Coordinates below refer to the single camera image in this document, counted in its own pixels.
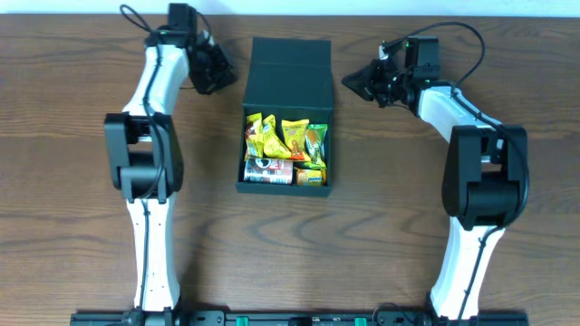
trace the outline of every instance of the white backdrop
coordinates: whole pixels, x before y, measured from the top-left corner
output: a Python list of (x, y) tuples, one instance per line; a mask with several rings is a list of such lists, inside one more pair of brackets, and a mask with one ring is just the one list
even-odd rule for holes
[[(170, 0), (0, 0), (0, 13), (166, 14)], [(580, 0), (172, 0), (203, 14), (494, 15), (580, 17)]]

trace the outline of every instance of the wood grain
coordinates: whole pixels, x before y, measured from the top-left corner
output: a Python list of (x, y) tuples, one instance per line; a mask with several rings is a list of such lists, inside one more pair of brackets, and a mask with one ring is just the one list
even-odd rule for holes
[[(165, 19), (148, 16), (151, 25)], [(446, 17), (210, 16), (239, 81), (179, 95), (186, 162), (175, 216), (183, 297), (231, 310), (370, 310), (423, 304), (449, 232), (440, 202), (447, 145), (403, 109), (340, 84), (390, 40)], [(527, 210), (500, 241), (480, 307), (525, 309), (532, 325), (580, 312), (580, 30), (577, 20), (461, 18), (488, 55), (466, 96), (529, 136)], [(477, 60), (477, 40), (437, 31), (444, 77)], [(253, 36), (331, 40), (334, 190), (328, 198), (240, 195), (241, 102)], [(64, 325), (78, 309), (129, 309), (131, 221), (111, 185), (105, 113), (130, 99), (145, 35), (120, 15), (0, 20), (0, 324)]]

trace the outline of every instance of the box lid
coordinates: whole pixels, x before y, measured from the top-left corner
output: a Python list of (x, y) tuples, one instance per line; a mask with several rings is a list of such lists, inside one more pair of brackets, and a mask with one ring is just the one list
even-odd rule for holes
[(255, 37), (245, 106), (333, 109), (330, 41)]

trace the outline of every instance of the open box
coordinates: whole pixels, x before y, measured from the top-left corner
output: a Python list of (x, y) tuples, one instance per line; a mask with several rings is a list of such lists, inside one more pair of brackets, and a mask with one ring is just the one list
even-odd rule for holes
[[(238, 192), (319, 197), (330, 194), (333, 182), (334, 109), (330, 53), (330, 41), (254, 38), (240, 128), (241, 145), (236, 182)], [(282, 141), (282, 120), (309, 119), (311, 124), (328, 125), (324, 137), (324, 161), (327, 167), (325, 186), (244, 182), (246, 116), (258, 112), (262, 113), (263, 119), (270, 114), (275, 115), (276, 134)]]

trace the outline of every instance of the snack package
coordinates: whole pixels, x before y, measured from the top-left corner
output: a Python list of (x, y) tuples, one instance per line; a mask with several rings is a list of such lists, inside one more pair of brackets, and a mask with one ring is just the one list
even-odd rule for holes
[(324, 136), (328, 125), (312, 124), (306, 129), (306, 148), (310, 154), (310, 162), (304, 163), (307, 168), (321, 169), (326, 168), (324, 164)]
[(246, 117), (246, 157), (262, 158), (264, 156), (264, 133), (262, 129), (262, 113)]
[(292, 153), (276, 135), (276, 118), (270, 114), (264, 119), (264, 154), (269, 158), (290, 158)]
[(244, 170), (244, 181), (292, 184), (293, 162), (287, 159), (249, 158)]
[(298, 186), (322, 186), (324, 185), (324, 171), (311, 169), (296, 169), (296, 184)]
[(310, 161), (310, 157), (305, 150), (306, 127), (310, 120), (299, 121), (282, 120), (282, 132), (284, 132), (284, 143), (292, 152), (291, 159), (300, 161)]

